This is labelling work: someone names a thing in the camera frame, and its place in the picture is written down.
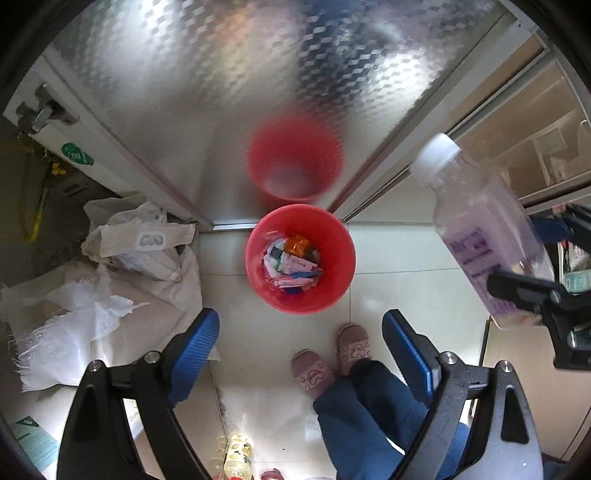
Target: green sticker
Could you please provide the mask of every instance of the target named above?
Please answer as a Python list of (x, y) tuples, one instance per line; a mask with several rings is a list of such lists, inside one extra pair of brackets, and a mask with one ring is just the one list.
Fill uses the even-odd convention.
[(79, 165), (92, 165), (95, 162), (94, 158), (74, 143), (63, 144), (61, 146), (61, 152), (72, 160), (72, 162), (78, 163)]

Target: pink slipper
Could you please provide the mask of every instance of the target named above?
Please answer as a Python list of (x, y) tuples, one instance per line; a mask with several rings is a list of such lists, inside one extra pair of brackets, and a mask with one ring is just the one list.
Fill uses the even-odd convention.
[(339, 332), (340, 374), (349, 375), (351, 367), (362, 358), (371, 359), (369, 336), (361, 325), (345, 325)]
[(328, 364), (311, 350), (302, 350), (295, 355), (291, 361), (291, 372), (314, 400), (335, 383), (335, 374)]

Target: red bucket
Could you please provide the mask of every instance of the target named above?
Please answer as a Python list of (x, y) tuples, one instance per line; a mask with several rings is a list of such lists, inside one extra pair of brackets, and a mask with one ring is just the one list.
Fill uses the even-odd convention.
[[(320, 253), (323, 274), (318, 285), (300, 294), (288, 294), (271, 285), (262, 263), (269, 245), (282, 236), (301, 235)], [(297, 203), (266, 215), (246, 244), (246, 274), (260, 298), (277, 310), (294, 314), (320, 312), (346, 292), (355, 273), (355, 247), (349, 232), (332, 214)]]
[(247, 165), (252, 181), (267, 195), (310, 202), (339, 178), (343, 150), (324, 122), (304, 114), (284, 115), (253, 137)]

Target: patterned metal surface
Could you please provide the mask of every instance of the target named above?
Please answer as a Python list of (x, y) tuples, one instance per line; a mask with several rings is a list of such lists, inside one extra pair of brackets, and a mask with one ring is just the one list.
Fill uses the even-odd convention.
[(327, 206), (502, 11), (494, 0), (100, 0), (48, 58), (206, 219), (245, 222), (273, 207), (245, 167), (258, 125), (298, 109), (339, 133), (343, 172), (317, 201)]

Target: blue clamp pad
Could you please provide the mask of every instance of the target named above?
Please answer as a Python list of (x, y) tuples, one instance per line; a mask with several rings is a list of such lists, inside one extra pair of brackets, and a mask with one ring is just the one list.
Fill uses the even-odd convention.
[(561, 219), (532, 217), (531, 224), (544, 244), (557, 244), (573, 237), (571, 229)]
[(171, 390), (168, 401), (174, 407), (178, 402), (189, 397), (195, 380), (207, 360), (209, 352), (217, 341), (220, 331), (220, 320), (217, 312), (203, 309), (200, 313), (201, 322), (193, 326), (183, 335), (189, 335), (186, 346), (174, 363), (170, 374)]
[(427, 337), (412, 329), (399, 310), (386, 312), (382, 335), (413, 397), (428, 407), (441, 381), (439, 352)]

